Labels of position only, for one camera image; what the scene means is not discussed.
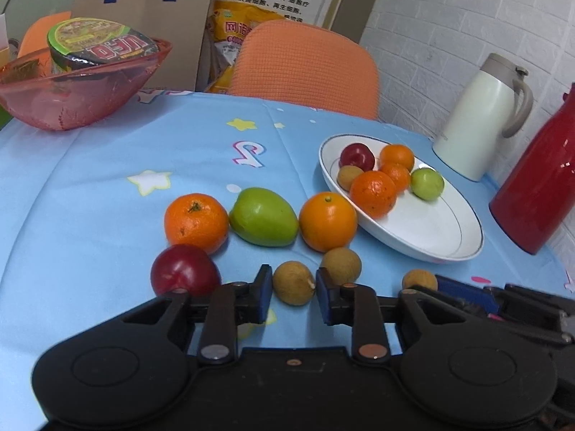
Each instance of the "yellow bag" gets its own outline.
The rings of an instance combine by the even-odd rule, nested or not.
[[[240,1],[216,0],[214,2],[213,38],[216,50],[229,63],[228,68],[208,89],[211,93],[227,93],[234,74],[234,63],[245,36],[258,24],[284,17],[268,9]]]

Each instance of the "plate rim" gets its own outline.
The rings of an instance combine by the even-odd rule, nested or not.
[[[333,182],[333,184],[335,185],[338,194],[340,194],[341,196],[343,196],[344,198],[347,199],[347,201],[354,206],[355,210],[357,212],[359,212],[361,214],[361,216],[363,216],[364,218],[366,218],[368,221],[370,221],[371,223],[375,224],[377,227],[379,227],[381,230],[383,230],[389,237],[392,237],[393,239],[397,240],[398,242],[402,243],[403,245],[410,247],[412,250],[418,251],[421,254],[424,254],[425,256],[428,257],[432,257],[434,259],[441,259],[443,261],[451,261],[451,262],[460,262],[460,261],[468,261],[470,259],[473,259],[474,257],[478,256],[481,253],[481,250],[483,249],[484,243],[485,243],[485,232],[483,231],[483,225],[481,224],[481,220],[479,219],[479,216],[477,215],[477,213],[475,212],[475,209],[473,208],[473,206],[469,203],[469,201],[467,200],[467,198],[465,196],[463,196],[463,194],[461,193],[461,191],[459,191],[455,186],[453,186],[453,184],[449,181],[446,180],[451,186],[452,188],[459,194],[459,196],[461,196],[461,198],[463,198],[463,200],[467,203],[468,207],[471,209],[471,211],[473,212],[473,215],[475,216],[475,219],[477,221],[477,223],[479,224],[479,231],[481,232],[481,242],[479,243],[478,248],[472,253],[472,254],[468,254],[467,256],[459,256],[459,257],[451,257],[451,256],[447,256],[444,254],[436,254],[436,253],[432,253],[430,251],[424,250],[422,248],[420,248],[419,246],[415,246],[414,244],[404,240],[403,238],[400,238],[398,236],[396,236],[395,234],[393,234],[392,232],[390,232],[389,230],[387,230],[386,228],[382,227],[380,224],[378,224],[375,220],[373,220],[371,217],[369,217],[365,212],[363,212],[349,197],[347,197],[344,193],[342,193],[341,188],[339,187],[339,185],[337,183],[334,182],[334,180],[332,179],[329,171],[327,170],[326,166],[324,165],[323,160],[321,159],[321,152],[323,151],[325,145],[327,142],[329,142],[330,140],[333,140],[335,138],[339,138],[339,137],[343,137],[343,136],[353,136],[353,137],[359,137],[359,138],[367,138],[367,139],[372,139],[372,140],[376,140],[378,142],[384,142],[385,144],[391,144],[390,142],[387,142],[386,140],[383,139],[379,139],[373,136],[369,136],[367,134],[352,134],[352,133],[342,133],[342,134],[334,134],[333,136],[328,137],[327,139],[325,139],[321,145],[320,148],[318,150],[318,160],[320,162],[320,167],[324,176],[324,180],[327,179],[327,177],[330,179],[330,181]],[[425,161],[421,160],[418,156],[416,156],[414,154],[414,156],[422,163],[427,165],[428,167],[432,168],[430,165],[428,165]]]

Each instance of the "small green fruit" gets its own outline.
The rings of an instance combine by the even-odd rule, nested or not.
[[[229,213],[229,223],[244,240],[259,246],[287,246],[299,223],[291,205],[265,188],[246,188]]]
[[[431,168],[418,168],[411,174],[411,191],[425,201],[437,199],[444,188],[443,177]]]

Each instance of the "blue tablecloth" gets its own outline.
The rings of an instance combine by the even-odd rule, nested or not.
[[[328,136],[366,134],[408,145],[471,203],[486,242],[474,260],[422,263],[359,230],[360,283],[394,295],[404,273],[426,268],[478,285],[505,282],[569,296],[565,271],[544,248],[517,248],[495,224],[495,186],[470,182],[437,159],[429,139],[395,126],[312,108],[210,94],[142,93],[89,128],[46,133],[16,120],[0,133],[0,429],[44,422],[30,386],[51,345],[153,297],[149,270],[166,247],[163,214],[176,197],[206,193],[231,209],[242,188],[281,194],[296,213],[327,186],[317,151]],[[234,234],[215,255],[225,282],[251,281],[261,264],[299,260],[312,272],[321,255],[252,246]],[[241,329],[242,345],[349,345],[350,329],[322,324],[317,303],[277,299],[265,327]],[[392,350],[399,352],[396,340]]]

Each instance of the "lid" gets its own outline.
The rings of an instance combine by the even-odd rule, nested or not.
[[[527,69],[517,66],[497,53],[489,54],[489,57],[481,66],[481,71],[491,74],[491,76],[499,79],[511,89],[514,89],[513,79],[523,80],[529,74]]]
[[[58,64],[71,69],[141,57],[158,51],[149,37],[124,24],[94,18],[73,18],[48,32],[48,46]]]

